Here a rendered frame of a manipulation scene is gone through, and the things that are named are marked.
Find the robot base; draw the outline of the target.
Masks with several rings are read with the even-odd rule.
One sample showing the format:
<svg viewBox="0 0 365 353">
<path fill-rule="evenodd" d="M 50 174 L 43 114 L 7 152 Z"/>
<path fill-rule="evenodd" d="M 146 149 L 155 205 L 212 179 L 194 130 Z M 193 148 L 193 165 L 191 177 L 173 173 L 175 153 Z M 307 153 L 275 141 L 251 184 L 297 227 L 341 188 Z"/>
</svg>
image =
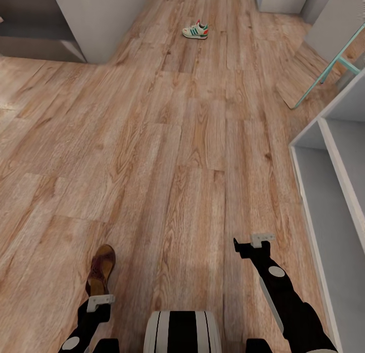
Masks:
<svg viewBox="0 0 365 353">
<path fill-rule="evenodd" d="M 272 353 L 270 346 L 264 339 L 248 339 L 245 353 Z M 117 338 L 101 338 L 93 353 L 120 353 Z"/>
</svg>

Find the sandal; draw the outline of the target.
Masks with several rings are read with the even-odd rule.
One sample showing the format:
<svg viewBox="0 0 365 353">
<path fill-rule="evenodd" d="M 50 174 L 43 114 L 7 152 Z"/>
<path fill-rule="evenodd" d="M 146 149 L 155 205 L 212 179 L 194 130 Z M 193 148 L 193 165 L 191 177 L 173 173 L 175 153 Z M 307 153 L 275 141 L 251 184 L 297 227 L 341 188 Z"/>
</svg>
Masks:
<svg viewBox="0 0 365 353">
<path fill-rule="evenodd" d="M 108 295 L 109 277 L 115 267 L 116 254 L 113 247 L 102 245 L 92 258 L 91 271 L 86 281 L 86 291 L 91 296 Z"/>
</svg>

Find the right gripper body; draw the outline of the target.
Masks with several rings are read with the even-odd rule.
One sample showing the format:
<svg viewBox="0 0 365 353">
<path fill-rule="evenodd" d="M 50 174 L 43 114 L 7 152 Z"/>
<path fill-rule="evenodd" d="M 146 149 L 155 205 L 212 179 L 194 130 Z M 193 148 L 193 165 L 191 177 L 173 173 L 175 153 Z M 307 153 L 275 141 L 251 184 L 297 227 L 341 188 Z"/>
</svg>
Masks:
<svg viewBox="0 0 365 353">
<path fill-rule="evenodd" d="M 254 248 L 251 243 L 239 244 L 241 258 L 250 258 L 254 264 L 254 260 L 260 255 L 270 257 L 270 243 L 261 242 L 262 248 Z"/>
</svg>

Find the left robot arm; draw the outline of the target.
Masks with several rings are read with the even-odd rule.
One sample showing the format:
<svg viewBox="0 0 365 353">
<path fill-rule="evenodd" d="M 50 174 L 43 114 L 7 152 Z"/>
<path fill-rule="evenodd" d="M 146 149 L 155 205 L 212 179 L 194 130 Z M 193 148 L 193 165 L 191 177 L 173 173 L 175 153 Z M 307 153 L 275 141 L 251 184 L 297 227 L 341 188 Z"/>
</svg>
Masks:
<svg viewBox="0 0 365 353">
<path fill-rule="evenodd" d="M 89 353 L 89 344 L 99 323 L 108 322 L 116 295 L 91 296 L 78 310 L 78 327 L 58 353 Z"/>
</svg>

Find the gym shoe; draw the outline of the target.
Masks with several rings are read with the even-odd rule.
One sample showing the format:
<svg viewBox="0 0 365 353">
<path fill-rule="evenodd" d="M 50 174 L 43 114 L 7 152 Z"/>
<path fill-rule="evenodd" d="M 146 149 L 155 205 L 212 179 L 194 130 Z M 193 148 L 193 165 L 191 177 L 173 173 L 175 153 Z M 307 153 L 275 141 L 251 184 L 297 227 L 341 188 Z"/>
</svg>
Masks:
<svg viewBox="0 0 365 353">
<path fill-rule="evenodd" d="M 200 21 L 198 21 L 195 25 L 184 28 L 182 33 L 187 38 L 198 38 L 200 40 L 204 40 L 207 38 L 208 25 L 202 25 Z"/>
</svg>

